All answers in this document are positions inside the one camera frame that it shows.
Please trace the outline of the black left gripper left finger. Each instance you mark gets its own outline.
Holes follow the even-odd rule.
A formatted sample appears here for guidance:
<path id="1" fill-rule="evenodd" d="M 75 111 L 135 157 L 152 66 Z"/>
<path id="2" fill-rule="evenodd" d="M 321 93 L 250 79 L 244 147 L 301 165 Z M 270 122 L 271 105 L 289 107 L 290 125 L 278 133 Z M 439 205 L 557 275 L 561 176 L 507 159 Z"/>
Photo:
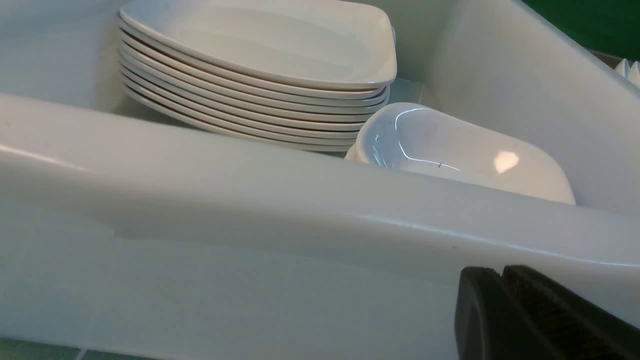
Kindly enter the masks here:
<path id="1" fill-rule="evenodd" d="M 454 316 L 460 360 L 549 360 L 551 349 L 498 272 L 470 266 L 459 278 Z"/>

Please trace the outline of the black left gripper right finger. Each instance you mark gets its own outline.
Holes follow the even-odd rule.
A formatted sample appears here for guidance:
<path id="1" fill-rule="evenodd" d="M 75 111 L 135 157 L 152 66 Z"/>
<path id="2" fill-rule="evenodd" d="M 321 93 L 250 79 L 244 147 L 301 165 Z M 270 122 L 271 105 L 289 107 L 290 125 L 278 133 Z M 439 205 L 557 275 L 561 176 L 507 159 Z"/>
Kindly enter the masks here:
<path id="1" fill-rule="evenodd" d="M 507 265 L 502 278 L 542 337 L 565 360 L 637 360 L 640 331 L 534 268 Z"/>

